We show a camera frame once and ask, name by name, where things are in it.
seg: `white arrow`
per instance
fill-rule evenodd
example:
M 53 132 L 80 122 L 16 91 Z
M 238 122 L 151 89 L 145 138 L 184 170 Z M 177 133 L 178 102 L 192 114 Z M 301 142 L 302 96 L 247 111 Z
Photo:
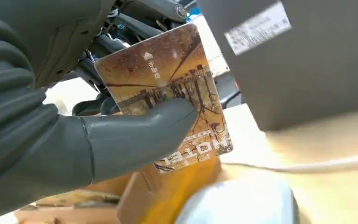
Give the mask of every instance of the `white arrow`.
M 149 60 L 149 59 L 152 59 L 153 58 L 153 55 L 151 55 L 150 53 L 146 52 L 145 55 L 143 55 L 143 59 L 145 61 Z

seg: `white object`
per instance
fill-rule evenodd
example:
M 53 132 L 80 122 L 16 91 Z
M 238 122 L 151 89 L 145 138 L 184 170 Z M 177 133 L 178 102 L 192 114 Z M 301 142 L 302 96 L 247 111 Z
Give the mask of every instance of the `white object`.
M 294 224 L 297 205 L 287 184 L 274 176 L 216 183 L 194 194 L 176 224 Z

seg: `screw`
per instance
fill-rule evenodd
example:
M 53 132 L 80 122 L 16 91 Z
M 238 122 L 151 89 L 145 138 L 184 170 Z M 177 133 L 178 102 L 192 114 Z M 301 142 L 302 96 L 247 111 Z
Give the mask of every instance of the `screw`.
M 177 5 L 176 6 L 176 13 L 178 14 L 178 16 L 180 16 L 181 18 L 186 18 L 187 17 L 187 13 L 185 8 L 183 8 L 183 6 L 181 5 Z
M 119 23 L 119 24 L 117 25 L 117 28 L 119 28 L 119 29 L 124 29 L 124 27 L 125 27 L 125 25 L 122 24 L 122 23 Z

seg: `gray box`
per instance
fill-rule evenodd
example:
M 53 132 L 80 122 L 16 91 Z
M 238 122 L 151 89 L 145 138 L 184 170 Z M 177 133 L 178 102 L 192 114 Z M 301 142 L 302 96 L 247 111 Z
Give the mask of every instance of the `gray box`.
M 283 0 L 292 29 L 237 56 L 224 33 L 277 1 L 197 2 L 261 130 L 358 109 L 358 0 Z

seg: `card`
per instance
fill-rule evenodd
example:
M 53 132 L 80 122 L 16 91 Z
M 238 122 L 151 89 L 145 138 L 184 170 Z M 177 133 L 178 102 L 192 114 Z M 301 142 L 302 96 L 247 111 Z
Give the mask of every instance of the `card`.
M 184 98 L 197 109 L 198 117 L 178 151 L 154 163 L 160 173 L 233 150 L 194 24 L 185 24 L 99 59 L 96 69 L 123 114 L 145 114 L 170 98 Z

